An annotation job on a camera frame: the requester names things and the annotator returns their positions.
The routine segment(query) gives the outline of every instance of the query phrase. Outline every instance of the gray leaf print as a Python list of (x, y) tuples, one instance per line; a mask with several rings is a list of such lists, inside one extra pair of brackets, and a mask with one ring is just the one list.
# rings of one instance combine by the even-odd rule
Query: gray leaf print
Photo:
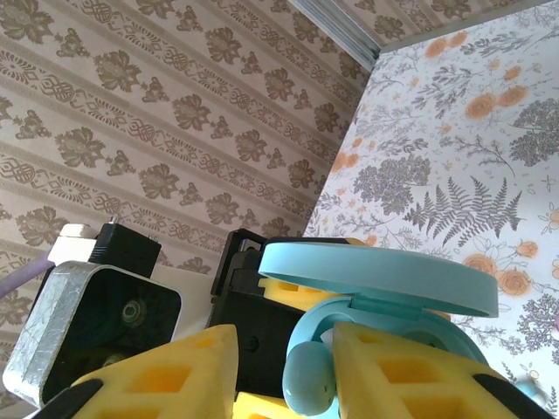
[(355, 193), (366, 203), (381, 201), (384, 215), (402, 214), (413, 201), (412, 186), (425, 186), (431, 173), (428, 159), (409, 155), (388, 159), (379, 168), (368, 166), (355, 179)]
[(515, 31), (508, 33), (499, 33), (495, 37), (482, 38), (475, 41), (473, 44), (465, 44), (460, 46), (460, 50), (464, 55), (472, 55), (478, 52), (482, 58), (490, 57), (495, 53), (502, 54), (504, 52), (511, 52), (519, 50), (526, 46), (532, 40), (532, 36), (519, 37)]
[(423, 138), (410, 140), (407, 136), (393, 138), (382, 142), (377, 150), (384, 152), (388, 156), (400, 155), (401, 153), (413, 153), (427, 148), (428, 144)]
[(559, 340), (551, 336), (559, 313), (559, 299), (543, 294), (538, 300), (531, 299), (522, 308), (526, 313), (519, 317), (518, 332), (522, 333), (527, 350), (534, 352), (542, 347), (553, 347), (553, 356), (559, 360)]
[(503, 157), (503, 147), (497, 140), (492, 140), (489, 145), (485, 144), (480, 135), (476, 134), (475, 140), (468, 141), (461, 135), (454, 135), (454, 139), (451, 137), (443, 137), (440, 141), (440, 147), (454, 146), (454, 149), (461, 153), (466, 151), (467, 157), (472, 157), (473, 155), (484, 155), (481, 165), (496, 164), (505, 165), (514, 174), (514, 170), (510, 164)]
[(526, 133), (513, 141), (511, 157), (529, 168), (559, 153), (559, 100), (537, 100), (522, 110), (513, 124)]

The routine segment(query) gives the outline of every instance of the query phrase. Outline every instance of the patterned wallpaper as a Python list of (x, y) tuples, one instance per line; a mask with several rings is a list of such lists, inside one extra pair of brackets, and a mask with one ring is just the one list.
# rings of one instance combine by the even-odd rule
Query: patterned wallpaper
[(380, 46), (520, 1), (527, 0), (336, 0)]
[(493, 275), (499, 318), (452, 321), (553, 416), (557, 51), (559, 0), (381, 54), (306, 229)]
[[(300, 234), (369, 76), (287, 0), (2, 0), (0, 26), (0, 276), (112, 215), (209, 274), (230, 230)], [(37, 289), (0, 300), (0, 362)]]

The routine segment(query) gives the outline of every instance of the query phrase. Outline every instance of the fern print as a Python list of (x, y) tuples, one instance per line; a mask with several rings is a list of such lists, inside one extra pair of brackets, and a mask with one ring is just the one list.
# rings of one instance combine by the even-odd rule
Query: fern print
[(505, 368), (505, 371), (507, 372), (508, 380), (512, 383), (516, 383), (518, 380), (516, 380), (516, 377), (514, 376), (513, 372), (510, 370), (510, 368), (507, 367), (507, 364), (505, 364), (504, 362), (502, 362), (501, 364), (503, 365), (503, 367)]
[(550, 415), (557, 416), (557, 392), (555, 387), (551, 388), (551, 395), (545, 409)]
[(473, 194), (459, 186), (451, 177), (448, 179), (448, 192), (440, 186), (435, 189), (435, 201), (429, 192), (425, 194), (424, 203), (416, 204), (405, 215), (404, 220), (417, 225), (420, 230), (435, 238), (446, 231), (443, 245), (458, 237), (458, 246), (462, 247), (471, 238), (492, 230), (496, 237), (509, 224), (516, 231), (520, 218), (517, 216), (521, 192), (507, 201), (507, 179), (492, 197), (489, 188), (472, 177)]

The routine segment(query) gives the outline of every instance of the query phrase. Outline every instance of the yellow foam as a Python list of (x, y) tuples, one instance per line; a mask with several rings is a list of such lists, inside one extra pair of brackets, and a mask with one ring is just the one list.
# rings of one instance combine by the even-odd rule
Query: yellow foam
[(229, 419), (235, 397), (235, 326), (214, 326), (85, 375), (103, 387), (76, 419)]
[[(345, 240), (349, 245), (366, 246), (364, 242), (356, 238), (346, 238)], [(259, 286), (265, 289), (264, 297), (266, 299), (298, 308), (304, 312), (307, 312), (313, 306), (316, 306), (326, 299), (333, 299), (341, 295), (333, 292), (316, 290), (306, 286), (288, 284), (287, 282), (272, 278), (262, 278), (259, 282)]]
[(239, 393), (233, 419), (303, 419), (289, 409), (283, 399)]
[(342, 419), (514, 419), (474, 379), (491, 368), (353, 323), (334, 328)]

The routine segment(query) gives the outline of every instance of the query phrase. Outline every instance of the black plastic part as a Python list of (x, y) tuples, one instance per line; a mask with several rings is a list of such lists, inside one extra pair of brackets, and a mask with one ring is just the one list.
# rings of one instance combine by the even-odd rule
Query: black plastic part
[(72, 419), (103, 387), (103, 381), (94, 378), (69, 387), (47, 403), (34, 419)]
[(105, 223), (89, 258), (94, 264), (111, 264), (150, 278), (161, 245), (122, 224)]
[(235, 254), (242, 250), (241, 247), (245, 240), (251, 240), (262, 246), (266, 242), (266, 239), (262, 236), (246, 229), (234, 230), (229, 233), (227, 241), (225, 242), (224, 252), (219, 260), (216, 277), (213, 281), (213, 286), (211, 287), (211, 295), (219, 296), (221, 294), (221, 291), (224, 289), (226, 277), (230, 270), (231, 260)]
[(553, 416), (508, 381), (487, 374), (473, 376), (478, 384), (520, 419), (553, 419)]
[[(240, 244), (239, 240), (233, 242), (236, 250)], [(225, 249), (226, 253), (227, 271), (216, 278), (221, 289), (213, 300), (208, 327), (233, 324), (237, 328), (237, 391), (283, 397), (287, 344), (303, 312), (263, 297), (264, 288), (259, 287), (263, 277), (258, 274), (262, 251)]]
[(229, 291), (217, 299), (209, 327), (237, 328), (237, 391), (283, 397), (287, 344), (302, 315), (290, 306), (242, 292)]

